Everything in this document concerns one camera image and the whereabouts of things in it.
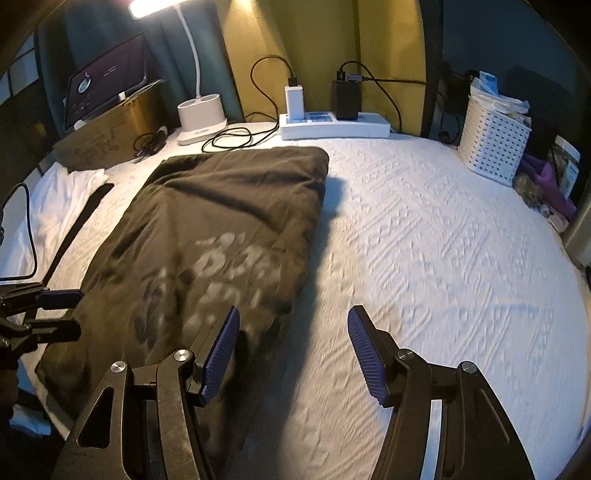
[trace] black charger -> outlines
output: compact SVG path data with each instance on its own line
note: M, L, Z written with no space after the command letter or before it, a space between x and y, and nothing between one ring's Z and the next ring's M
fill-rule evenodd
M343 70L336 73L330 95L330 110L337 120L357 120L361 111L362 79L361 75L349 75Z

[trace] window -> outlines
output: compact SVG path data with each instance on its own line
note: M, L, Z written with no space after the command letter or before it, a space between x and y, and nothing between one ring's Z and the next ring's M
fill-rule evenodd
M35 40L31 35L0 79L0 103L16 95L39 78L35 58Z

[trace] white charger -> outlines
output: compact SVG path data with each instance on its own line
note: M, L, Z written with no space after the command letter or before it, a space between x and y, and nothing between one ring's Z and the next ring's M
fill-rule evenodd
M291 121L304 120L304 89L301 85L285 87L287 118Z

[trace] white plastic basket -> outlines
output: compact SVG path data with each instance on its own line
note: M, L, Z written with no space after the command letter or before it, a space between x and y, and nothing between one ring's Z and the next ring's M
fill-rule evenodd
M531 128L470 98L457 151L470 170L511 186Z

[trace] lamp base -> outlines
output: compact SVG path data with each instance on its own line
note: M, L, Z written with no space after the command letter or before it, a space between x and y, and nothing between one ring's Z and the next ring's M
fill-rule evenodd
M192 130L190 132L182 131L178 136L177 142L179 145L190 145L192 143L201 142L204 140L209 140L218 132L222 131L226 128L228 124L228 120L224 119L224 121L217 125L212 125L208 128L202 128L200 130Z
M217 93L183 102L177 109L183 128L177 140L179 145L207 140L228 124Z

